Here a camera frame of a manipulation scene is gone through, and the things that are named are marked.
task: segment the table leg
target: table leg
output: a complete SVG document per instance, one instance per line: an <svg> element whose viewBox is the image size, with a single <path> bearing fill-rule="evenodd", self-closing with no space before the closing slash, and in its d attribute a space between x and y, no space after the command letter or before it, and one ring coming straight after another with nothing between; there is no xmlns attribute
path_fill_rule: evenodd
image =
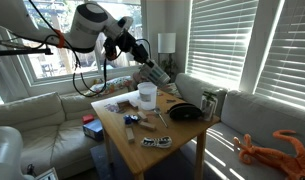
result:
<svg viewBox="0 0 305 180"><path fill-rule="evenodd" d="M104 134L104 143L105 143L105 150L106 150L108 162L109 162L109 164L112 164L113 159L112 159L112 151L111 151L111 144L110 144L110 136L104 129L103 129L103 134Z"/></svg>
<svg viewBox="0 0 305 180"><path fill-rule="evenodd" d="M134 180L144 180L144 174L140 173L140 174L134 175Z"/></svg>
<svg viewBox="0 0 305 180"><path fill-rule="evenodd" d="M195 160L195 170L194 170L195 180L201 180L203 178L205 137L206 137L206 131L202 132L197 136L196 160Z"/></svg>

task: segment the plush octopus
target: plush octopus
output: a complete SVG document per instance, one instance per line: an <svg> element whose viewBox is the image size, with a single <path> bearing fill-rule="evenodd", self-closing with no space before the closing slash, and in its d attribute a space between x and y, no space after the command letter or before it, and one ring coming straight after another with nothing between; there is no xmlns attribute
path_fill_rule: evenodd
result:
<svg viewBox="0 0 305 180"><path fill-rule="evenodd" d="M296 133L292 130L278 130L273 133L273 137L290 142L297 153L296 157L285 154L282 151L253 146L251 136L244 135L245 144L241 144L239 139L234 137L235 144L241 148L239 158L245 164L251 164L251 157L260 162L283 170L288 180L305 180L305 148L296 138L284 135L285 133Z"/></svg>

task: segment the window blinds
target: window blinds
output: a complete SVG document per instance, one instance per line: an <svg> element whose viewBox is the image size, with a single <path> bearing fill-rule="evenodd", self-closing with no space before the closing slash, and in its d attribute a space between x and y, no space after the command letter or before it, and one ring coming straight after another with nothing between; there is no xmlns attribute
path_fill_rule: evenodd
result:
<svg viewBox="0 0 305 180"><path fill-rule="evenodd" d="M238 88L257 0L193 0L186 73Z"/></svg>
<svg viewBox="0 0 305 180"><path fill-rule="evenodd" d="M285 1L255 93L305 107L305 0Z"/></svg>

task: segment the white cup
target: white cup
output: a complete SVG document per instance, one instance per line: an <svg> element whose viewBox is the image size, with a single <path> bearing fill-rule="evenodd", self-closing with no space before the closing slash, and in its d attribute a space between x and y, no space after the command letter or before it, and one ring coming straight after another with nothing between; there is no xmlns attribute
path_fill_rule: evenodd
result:
<svg viewBox="0 0 305 180"><path fill-rule="evenodd" d="M144 110L152 110L156 106L157 86L151 82L143 82L138 85L141 108Z"/></svg>

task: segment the wooden table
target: wooden table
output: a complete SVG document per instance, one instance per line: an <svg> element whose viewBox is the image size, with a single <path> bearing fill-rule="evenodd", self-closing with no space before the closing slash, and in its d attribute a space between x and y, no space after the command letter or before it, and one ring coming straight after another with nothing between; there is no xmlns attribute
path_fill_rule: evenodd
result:
<svg viewBox="0 0 305 180"><path fill-rule="evenodd" d="M141 128L138 124L134 124L134 143L128 143L127 141L125 131L126 126L123 116L126 114L137 115L138 110L128 106L126 107L125 113L114 113L108 111L105 106L107 104L116 104L117 102L124 100L130 100L139 104L138 91L133 91L92 103L92 107L96 111L104 128L104 141L108 161L113 163L110 149L110 140L112 140L134 175L134 178L143 180L144 172L146 170L168 157L171 153L178 150L181 146L189 142L194 137L197 137L194 179L201 180L203 175L206 130L213 124L217 123L219 118L214 117L210 122L203 120L174 121L169 117L168 114L166 114L166 112L174 104L184 101L160 90L158 91L160 95L157 96L157 105L160 107L162 116L169 127L166 128L161 119L155 116L154 112L140 110L147 115L148 122L156 126L156 131L149 131ZM167 100L176 100L176 102L167 103ZM171 137L172 146L170 148L161 149L156 147L141 146L141 141L144 137L160 138L163 136Z"/></svg>

